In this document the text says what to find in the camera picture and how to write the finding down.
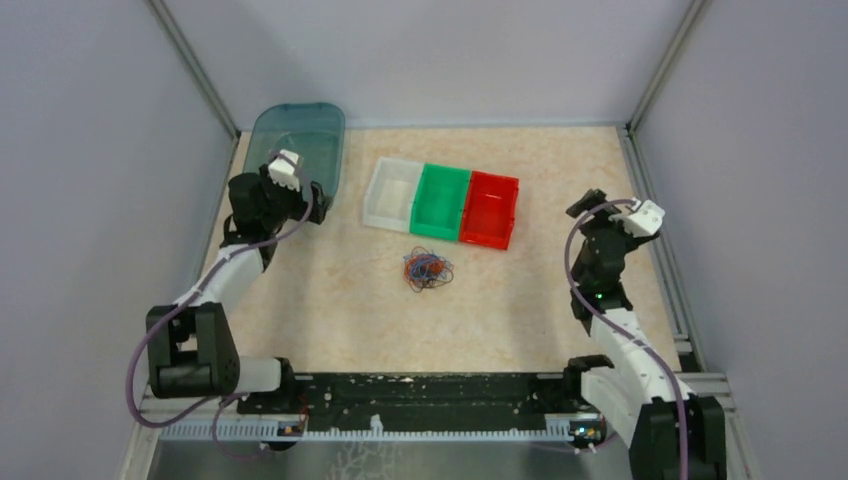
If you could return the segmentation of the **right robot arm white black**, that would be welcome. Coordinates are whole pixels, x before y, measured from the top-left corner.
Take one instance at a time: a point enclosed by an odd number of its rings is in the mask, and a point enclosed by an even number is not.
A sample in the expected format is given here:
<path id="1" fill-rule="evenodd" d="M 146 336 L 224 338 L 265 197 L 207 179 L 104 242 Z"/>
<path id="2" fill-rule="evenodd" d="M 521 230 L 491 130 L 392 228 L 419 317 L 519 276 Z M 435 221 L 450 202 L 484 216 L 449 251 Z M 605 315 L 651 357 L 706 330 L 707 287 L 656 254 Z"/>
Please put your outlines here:
<path id="1" fill-rule="evenodd" d="M 625 443 L 634 479 L 727 478 L 722 405 L 652 346 L 621 279 L 627 255 L 659 238 L 664 210 L 590 189 L 566 213 L 575 221 L 564 247 L 572 312 L 602 352 L 570 360 L 565 403 L 600 411 Z"/>

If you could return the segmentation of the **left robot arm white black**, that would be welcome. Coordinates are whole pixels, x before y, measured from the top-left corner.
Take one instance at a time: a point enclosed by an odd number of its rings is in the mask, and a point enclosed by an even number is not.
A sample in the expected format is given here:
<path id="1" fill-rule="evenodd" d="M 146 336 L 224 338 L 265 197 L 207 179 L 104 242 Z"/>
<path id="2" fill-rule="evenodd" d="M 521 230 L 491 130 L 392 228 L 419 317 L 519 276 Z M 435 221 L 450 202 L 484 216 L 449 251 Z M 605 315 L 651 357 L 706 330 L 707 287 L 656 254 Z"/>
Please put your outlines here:
<path id="1" fill-rule="evenodd" d="M 292 189 L 267 169 L 233 177 L 228 198 L 231 213 L 213 266 L 173 304 L 147 314 L 150 387 L 159 399 L 260 393 L 264 405 L 285 414 L 300 399 L 289 364 L 240 355 L 229 316 L 269 267 L 284 224 L 319 224 L 330 202 L 320 183 Z"/>

